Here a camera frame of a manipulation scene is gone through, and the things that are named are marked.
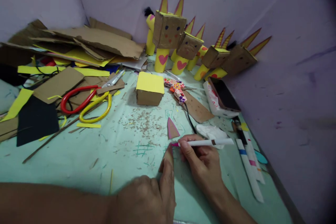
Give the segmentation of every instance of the smartphone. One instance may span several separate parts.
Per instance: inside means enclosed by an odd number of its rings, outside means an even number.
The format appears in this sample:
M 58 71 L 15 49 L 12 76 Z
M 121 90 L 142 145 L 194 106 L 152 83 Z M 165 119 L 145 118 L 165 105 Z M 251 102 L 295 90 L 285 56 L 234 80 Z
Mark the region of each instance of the smartphone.
M 218 97 L 218 103 L 222 109 L 234 112 L 241 111 L 240 107 L 238 106 L 228 87 L 225 85 L 224 81 L 209 77 L 208 82 L 215 92 L 215 95 Z

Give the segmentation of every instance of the yellow cardboard tube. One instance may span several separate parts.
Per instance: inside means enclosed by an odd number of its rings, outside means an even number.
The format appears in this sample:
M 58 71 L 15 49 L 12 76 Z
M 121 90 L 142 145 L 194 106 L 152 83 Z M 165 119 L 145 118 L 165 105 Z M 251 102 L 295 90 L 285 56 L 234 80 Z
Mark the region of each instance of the yellow cardboard tube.
M 207 68 L 205 65 L 201 65 L 196 74 L 194 75 L 194 79 L 200 81 L 207 74 L 210 68 Z
M 171 55 L 170 59 L 175 62 L 176 60 L 176 57 L 177 57 L 177 54 L 176 54 L 176 49 L 173 51 L 173 54 Z
M 166 68 L 166 63 L 169 56 L 169 49 L 156 49 L 156 58 L 154 64 L 155 72 L 163 72 Z
M 188 59 L 182 58 L 181 56 L 178 55 L 176 57 L 171 72 L 175 75 L 180 75 L 187 66 L 188 61 L 189 61 Z
M 187 70 L 188 71 L 192 71 L 194 69 L 194 67 L 196 66 L 196 63 L 198 61 L 199 57 L 195 56 L 194 59 L 189 60 L 188 65 L 187 65 Z
M 148 30 L 147 42 L 146 42 L 146 54 L 152 56 L 154 54 L 155 45 L 153 43 L 153 32 Z
M 205 77 L 205 80 L 208 80 L 208 77 L 216 78 L 216 79 L 222 79 L 225 75 L 228 73 L 223 70 L 223 68 L 216 68 L 213 70 L 210 74 L 208 74 Z

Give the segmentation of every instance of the hand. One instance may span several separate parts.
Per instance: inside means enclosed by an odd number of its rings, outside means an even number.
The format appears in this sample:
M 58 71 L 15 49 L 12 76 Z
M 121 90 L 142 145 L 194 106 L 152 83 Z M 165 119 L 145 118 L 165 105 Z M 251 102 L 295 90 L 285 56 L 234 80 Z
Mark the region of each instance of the hand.
M 168 160 L 160 184 L 147 176 L 136 178 L 116 198 L 115 223 L 171 224 L 175 211 L 174 171 Z
M 182 160 L 187 159 L 196 184 L 203 193 L 211 198 L 221 194 L 225 188 L 222 180 L 219 154 L 212 146 L 192 148 L 188 142 L 203 140 L 199 135 L 185 135 L 178 142 L 181 145 Z

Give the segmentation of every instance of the red scissor handle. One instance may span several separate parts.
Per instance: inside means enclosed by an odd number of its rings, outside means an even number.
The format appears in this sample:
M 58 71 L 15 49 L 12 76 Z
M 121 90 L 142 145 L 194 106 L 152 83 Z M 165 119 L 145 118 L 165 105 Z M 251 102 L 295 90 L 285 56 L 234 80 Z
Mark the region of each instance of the red scissor handle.
M 76 89 L 71 90 L 70 92 L 68 92 L 61 101 L 61 110 L 66 113 L 66 114 L 75 114 L 78 113 L 79 111 L 81 111 L 84 107 L 86 107 L 86 105 L 91 101 L 91 99 L 93 98 L 93 96 L 97 93 L 97 89 L 98 89 L 98 85 L 93 85 L 93 86 L 85 86 L 85 87 L 78 87 Z M 78 108 L 70 111 L 67 110 L 66 108 L 66 104 L 67 101 L 69 100 L 69 98 L 77 93 L 77 92 L 81 92 L 81 91 L 85 91 L 85 90 L 90 90 L 90 89 L 94 89 L 94 91 L 85 99 L 85 101 L 83 101 L 83 103 L 81 105 L 78 106 Z

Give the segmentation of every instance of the yellow scissor handle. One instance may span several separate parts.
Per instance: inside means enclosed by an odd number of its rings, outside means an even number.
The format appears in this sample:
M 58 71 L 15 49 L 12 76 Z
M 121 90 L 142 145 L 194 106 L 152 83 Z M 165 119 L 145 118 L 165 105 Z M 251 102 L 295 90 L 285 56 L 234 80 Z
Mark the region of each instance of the yellow scissor handle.
M 86 120 L 86 119 L 84 119 L 83 116 L 85 115 L 85 113 L 89 109 L 91 109 L 93 106 L 95 106 L 96 104 L 102 102 L 106 98 L 106 96 L 108 96 L 108 104 L 107 104 L 107 109 L 105 110 L 105 112 L 101 116 L 99 116 L 99 117 L 97 117 L 95 119 L 92 119 L 92 120 Z M 82 110 L 82 112 L 79 114 L 79 120 L 82 123 L 96 123 L 96 122 L 100 121 L 101 119 L 103 119 L 109 113 L 109 111 L 111 109 L 111 104 L 112 104 L 112 95 L 110 94 L 109 91 L 107 91 L 101 97 L 99 97 L 97 100 L 95 100 L 94 102 L 92 102 L 91 104 L 89 104 L 87 107 L 85 107 Z

